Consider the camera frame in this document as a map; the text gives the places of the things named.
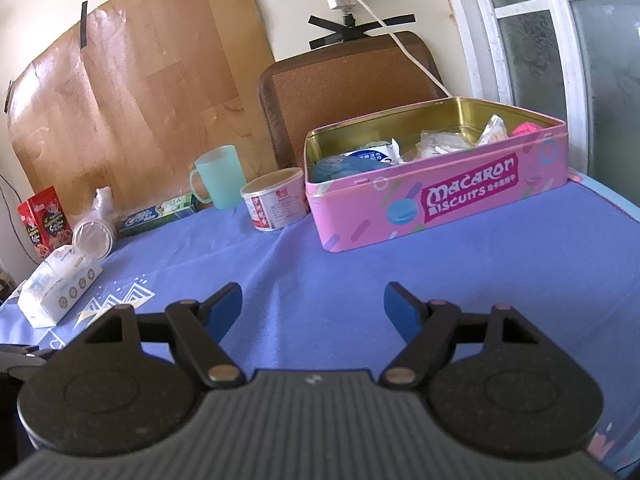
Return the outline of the cotton swab bag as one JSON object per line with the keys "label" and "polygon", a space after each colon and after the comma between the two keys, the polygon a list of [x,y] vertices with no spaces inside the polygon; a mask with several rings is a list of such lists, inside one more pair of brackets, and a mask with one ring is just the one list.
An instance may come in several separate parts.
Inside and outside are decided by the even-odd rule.
{"label": "cotton swab bag", "polygon": [[416,159],[454,154],[469,151],[472,148],[474,148],[474,144],[466,140],[460,132],[423,130],[420,141],[416,144]]}

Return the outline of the blue face mask pack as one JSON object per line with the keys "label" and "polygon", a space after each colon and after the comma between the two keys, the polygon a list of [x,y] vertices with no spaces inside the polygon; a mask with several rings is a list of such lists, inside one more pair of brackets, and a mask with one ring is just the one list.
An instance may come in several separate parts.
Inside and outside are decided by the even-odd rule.
{"label": "blue face mask pack", "polygon": [[346,155],[332,155],[318,160],[311,167],[309,181],[322,183],[351,177],[355,174],[386,169],[396,165],[396,160],[378,151],[358,151]]}

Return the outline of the bagged white badge reel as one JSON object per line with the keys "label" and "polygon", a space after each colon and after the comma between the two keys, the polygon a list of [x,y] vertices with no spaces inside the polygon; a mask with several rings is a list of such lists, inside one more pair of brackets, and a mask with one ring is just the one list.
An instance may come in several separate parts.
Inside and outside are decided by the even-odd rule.
{"label": "bagged white badge reel", "polygon": [[494,144],[508,139],[509,133],[503,119],[498,115],[492,115],[475,146],[477,148],[481,148],[482,146]]}

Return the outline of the pink fluffy scrunchie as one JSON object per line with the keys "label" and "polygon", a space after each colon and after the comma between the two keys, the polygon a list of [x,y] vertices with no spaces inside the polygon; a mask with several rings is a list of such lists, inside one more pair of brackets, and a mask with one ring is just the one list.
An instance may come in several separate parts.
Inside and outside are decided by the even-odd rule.
{"label": "pink fluffy scrunchie", "polygon": [[511,131],[510,136],[525,136],[526,134],[538,132],[540,130],[542,130],[542,127],[534,122],[522,122]]}

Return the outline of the white tissue pack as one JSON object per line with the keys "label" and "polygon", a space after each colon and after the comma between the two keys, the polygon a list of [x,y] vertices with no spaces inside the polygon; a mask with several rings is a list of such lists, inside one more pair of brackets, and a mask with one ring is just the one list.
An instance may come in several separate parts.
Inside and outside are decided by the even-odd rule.
{"label": "white tissue pack", "polygon": [[53,327],[102,271],[99,261],[85,252],[73,245],[61,246],[23,284],[17,305],[32,328]]}

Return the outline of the blue patterned tablecloth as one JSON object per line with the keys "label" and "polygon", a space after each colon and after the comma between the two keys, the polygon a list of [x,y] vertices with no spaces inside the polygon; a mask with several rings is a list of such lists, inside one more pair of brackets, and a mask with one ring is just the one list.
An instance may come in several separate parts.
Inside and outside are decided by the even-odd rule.
{"label": "blue patterned tablecloth", "polygon": [[619,474],[638,463],[639,211],[589,182],[337,254],[311,218],[264,233],[243,207],[206,209],[122,240],[102,268],[50,330],[4,304],[2,341],[60,348],[114,304],[160,312],[235,282],[242,313],[222,344],[244,370],[379,373],[404,344],[383,310],[397,282],[466,312],[517,308],[599,383],[592,454]]}

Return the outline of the red snack box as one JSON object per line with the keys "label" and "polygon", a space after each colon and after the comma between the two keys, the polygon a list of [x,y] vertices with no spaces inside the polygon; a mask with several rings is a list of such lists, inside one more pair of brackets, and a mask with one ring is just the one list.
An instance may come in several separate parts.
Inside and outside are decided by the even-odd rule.
{"label": "red snack box", "polygon": [[41,260],[73,239],[73,231],[53,186],[17,206],[27,236]]}

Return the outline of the bagged plastic lids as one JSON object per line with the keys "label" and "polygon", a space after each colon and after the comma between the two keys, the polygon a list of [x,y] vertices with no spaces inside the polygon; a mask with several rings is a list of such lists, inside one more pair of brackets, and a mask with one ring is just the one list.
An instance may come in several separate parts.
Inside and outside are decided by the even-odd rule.
{"label": "bagged plastic lids", "polygon": [[117,240],[116,220],[112,189],[97,188],[91,210],[74,227],[73,245],[93,259],[106,258]]}

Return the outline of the toothpaste box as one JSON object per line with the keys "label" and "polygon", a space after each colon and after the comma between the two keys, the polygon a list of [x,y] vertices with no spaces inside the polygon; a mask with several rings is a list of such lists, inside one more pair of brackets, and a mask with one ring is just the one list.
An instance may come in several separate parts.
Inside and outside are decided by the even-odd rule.
{"label": "toothpaste box", "polygon": [[148,232],[198,212],[200,202],[192,193],[165,200],[156,206],[148,207],[122,219],[117,232],[120,237],[130,237]]}

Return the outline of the teal plastic mug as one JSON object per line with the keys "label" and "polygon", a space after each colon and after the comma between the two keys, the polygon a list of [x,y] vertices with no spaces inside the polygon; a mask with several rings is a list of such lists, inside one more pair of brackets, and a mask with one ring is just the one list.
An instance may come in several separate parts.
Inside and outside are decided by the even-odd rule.
{"label": "teal plastic mug", "polygon": [[[206,197],[195,189],[195,177],[202,181]],[[203,205],[229,209],[241,203],[241,190],[246,185],[246,179],[236,148],[223,145],[201,155],[194,162],[189,183],[193,196]]]}

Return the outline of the white red paper cup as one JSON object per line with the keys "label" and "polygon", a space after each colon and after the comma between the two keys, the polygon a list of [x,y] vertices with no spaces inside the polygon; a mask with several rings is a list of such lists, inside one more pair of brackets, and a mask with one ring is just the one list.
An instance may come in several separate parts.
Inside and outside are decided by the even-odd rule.
{"label": "white red paper cup", "polygon": [[258,231],[285,228],[310,213],[306,199],[304,172],[298,167],[270,172],[248,182],[241,196]]}

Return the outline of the pink macaron biscuit tin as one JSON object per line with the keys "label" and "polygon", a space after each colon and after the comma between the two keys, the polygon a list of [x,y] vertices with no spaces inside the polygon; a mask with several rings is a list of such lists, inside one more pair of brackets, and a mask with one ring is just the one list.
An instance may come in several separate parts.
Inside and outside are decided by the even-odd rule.
{"label": "pink macaron biscuit tin", "polygon": [[[402,152],[424,132],[460,132],[477,139],[493,117],[509,131],[537,130],[462,153],[390,165],[327,181],[314,166],[373,141],[396,141]],[[321,244],[346,252],[393,240],[558,188],[567,181],[565,122],[522,108],[451,98],[383,110],[319,127],[304,147],[306,195]]]}

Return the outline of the wood pattern board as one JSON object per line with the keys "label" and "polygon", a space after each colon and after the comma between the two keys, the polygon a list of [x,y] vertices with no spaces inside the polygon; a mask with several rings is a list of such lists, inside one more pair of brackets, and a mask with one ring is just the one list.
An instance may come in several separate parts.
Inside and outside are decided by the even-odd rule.
{"label": "wood pattern board", "polygon": [[12,148],[71,219],[98,188],[122,212],[181,195],[223,145],[257,177],[276,168],[257,92],[272,61],[254,0],[107,1],[14,82]]}

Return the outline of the brown woven tray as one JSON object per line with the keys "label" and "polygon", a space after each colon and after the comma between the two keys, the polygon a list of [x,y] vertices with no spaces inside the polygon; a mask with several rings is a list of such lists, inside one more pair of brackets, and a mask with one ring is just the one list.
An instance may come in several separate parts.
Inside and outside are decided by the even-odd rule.
{"label": "brown woven tray", "polygon": [[274,63],[260,76],[258,98],[280,168],[303,166],[315,128],[398,106],[442,99],[422,72],[439,75],[431,51],[413,32],[334,44]]}

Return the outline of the white framed glass door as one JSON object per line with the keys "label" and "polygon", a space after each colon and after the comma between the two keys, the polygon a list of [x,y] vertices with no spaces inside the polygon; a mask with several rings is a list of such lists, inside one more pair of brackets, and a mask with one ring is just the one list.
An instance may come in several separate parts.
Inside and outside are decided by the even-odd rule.
{"label": "white framed glass door", "polygon": [[566,121],[570,166],[639,200],[639,0],[450,0],[474,96]]}

